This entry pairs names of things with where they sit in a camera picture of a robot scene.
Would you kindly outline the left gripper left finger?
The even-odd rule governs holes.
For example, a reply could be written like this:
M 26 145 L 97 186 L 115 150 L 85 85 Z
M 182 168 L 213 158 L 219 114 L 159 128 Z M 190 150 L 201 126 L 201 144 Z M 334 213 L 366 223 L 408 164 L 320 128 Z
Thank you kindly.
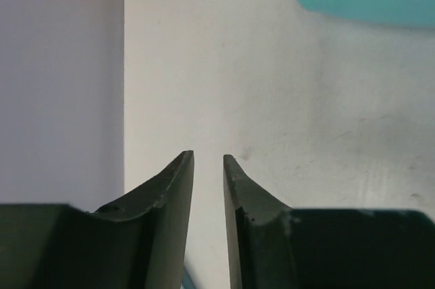
M 194 154 L 94 212 L 64 203 L 1 206 L 2 288 L 179 288 Z

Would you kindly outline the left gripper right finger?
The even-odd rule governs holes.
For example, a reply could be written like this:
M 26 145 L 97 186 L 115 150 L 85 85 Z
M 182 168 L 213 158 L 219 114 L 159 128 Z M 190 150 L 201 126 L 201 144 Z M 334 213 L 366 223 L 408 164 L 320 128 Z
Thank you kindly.
M 433 288 L 434 222 L 409 209 L 291 208 L 223 157 L 232 288 Z

